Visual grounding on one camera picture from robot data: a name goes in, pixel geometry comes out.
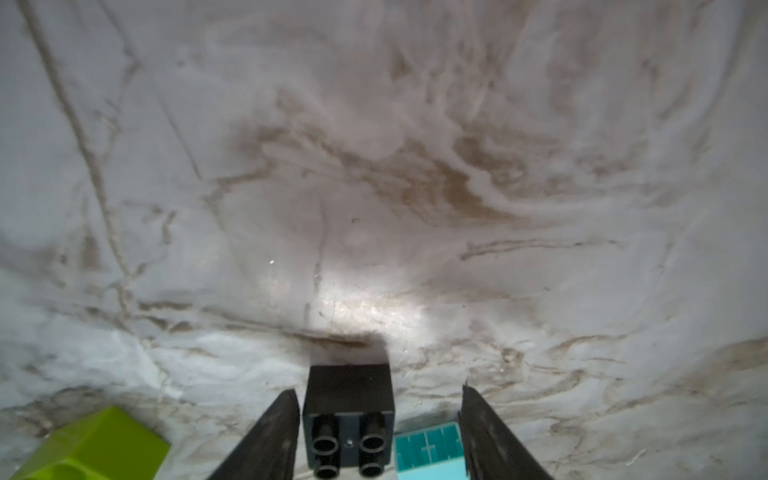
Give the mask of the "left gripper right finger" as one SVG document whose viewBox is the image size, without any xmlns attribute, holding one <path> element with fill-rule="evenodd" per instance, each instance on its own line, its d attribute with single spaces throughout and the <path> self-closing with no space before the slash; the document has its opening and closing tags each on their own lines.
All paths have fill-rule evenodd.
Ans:
<svg viewBox="0 0 768 480">
<path fill-rule="evenodd" d="M 472 480 L 553 480 L 473 387 L 462 386 L 458 424 Z"/>
</svg>

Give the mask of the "black square lego brick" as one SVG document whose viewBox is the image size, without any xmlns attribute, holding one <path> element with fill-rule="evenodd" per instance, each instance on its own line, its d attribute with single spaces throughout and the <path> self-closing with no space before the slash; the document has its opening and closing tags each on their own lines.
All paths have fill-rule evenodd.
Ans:
<svg viewBox="0 0 768 480">
<path fill-rule="evenodd" d="M 308 465 L 317 479 L 355 468 L 381 476 L 394 444 L 395 402 L 387 364 L 315 365 L 302 410 Z"/>
</svg>

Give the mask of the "lime green lego brick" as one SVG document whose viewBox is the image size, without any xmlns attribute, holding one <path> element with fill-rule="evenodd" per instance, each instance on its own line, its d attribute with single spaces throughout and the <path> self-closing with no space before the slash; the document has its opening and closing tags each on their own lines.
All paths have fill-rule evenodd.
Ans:
<svg viewBox="0 0 768 480">
<path fill-rule="evenodd" d="M 170 443 L 116 406 L 54 431 L 14 479 L 152 479 Z"/>
</svg>

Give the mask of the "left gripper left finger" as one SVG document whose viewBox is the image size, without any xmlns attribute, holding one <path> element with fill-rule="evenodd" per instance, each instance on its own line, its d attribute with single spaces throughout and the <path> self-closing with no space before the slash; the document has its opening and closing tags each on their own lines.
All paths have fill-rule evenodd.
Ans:
<svg viewBox="0 0 768 480">
<path fill-rule="evenodd" d="M 209 480 L 291 480 L 300 426 L 294 389 L 281 392 Z"/>
</svg>

